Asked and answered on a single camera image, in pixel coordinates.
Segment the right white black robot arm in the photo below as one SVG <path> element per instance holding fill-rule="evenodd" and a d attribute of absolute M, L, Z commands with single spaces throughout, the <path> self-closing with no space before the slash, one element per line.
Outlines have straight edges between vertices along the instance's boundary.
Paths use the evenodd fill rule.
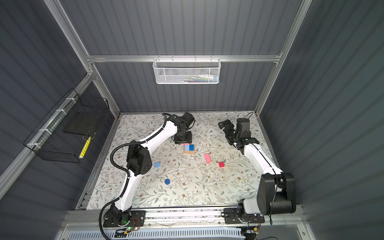
<path fill-rule="evenodd" d="M 238 118 L 218 123 L 229 145 L 239 150 L 260 174 L 257 195 L 238 202 L 235 217 L 239 221 L 257 220 L 259 216 L 292 214 L 296 211 L 295 178 L 283 172 L 262 150 L 260 142 L 251 136 L 250 120 Z"/>

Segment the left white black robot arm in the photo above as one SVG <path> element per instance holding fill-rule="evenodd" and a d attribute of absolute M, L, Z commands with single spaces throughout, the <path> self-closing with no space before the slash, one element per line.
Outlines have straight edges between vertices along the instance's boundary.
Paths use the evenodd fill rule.
<path fill-rule="evenodd" d="M 111 164 L 126 173 L 119 196 L 105 205 L 110 207 L 107 211 L 108 219 L 112 220 L 114 225 L 126 226 L 133 218 L 131 215 L 133 197 L 141 179 L 153 165 L 152 154 L 156 148 L 169 138 L 173 139 L 177 145 L 192 143 L 190 128 L 195 122 L 192 114 L 185 112 L 182 116 L 178 116 L 163 113 L 162 116 L 163 124 L 149 136 L 139 141 L 133 140 L 122 144 L 111 152 Z M 114 161 L 114 155 L 125 147 L 128 147 L 127 164 L 121 167 Z"/>

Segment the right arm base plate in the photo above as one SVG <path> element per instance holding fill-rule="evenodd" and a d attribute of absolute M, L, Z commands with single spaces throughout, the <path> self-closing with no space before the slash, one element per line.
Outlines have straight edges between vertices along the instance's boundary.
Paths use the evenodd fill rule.
<path fill-rule="evenodd" d="M 224 208 L 221 212 L 221 217 L 224 218 L 225 224 L 256 224 L 265 223 L 265 218 L 261 214 L 242 214 L 237 208 Z"/>

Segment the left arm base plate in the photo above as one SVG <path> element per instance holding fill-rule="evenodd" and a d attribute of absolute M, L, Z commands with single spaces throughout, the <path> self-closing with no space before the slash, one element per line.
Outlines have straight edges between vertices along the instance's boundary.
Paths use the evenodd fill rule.
<path fill-rule="evenodd" d="M 105 228 L 142 227 L 144 225 L 145 218 L 146 211 L 125 211 L 122 213 L 113 213 L 108 210 L 102 217 L 102 224 Z"/>

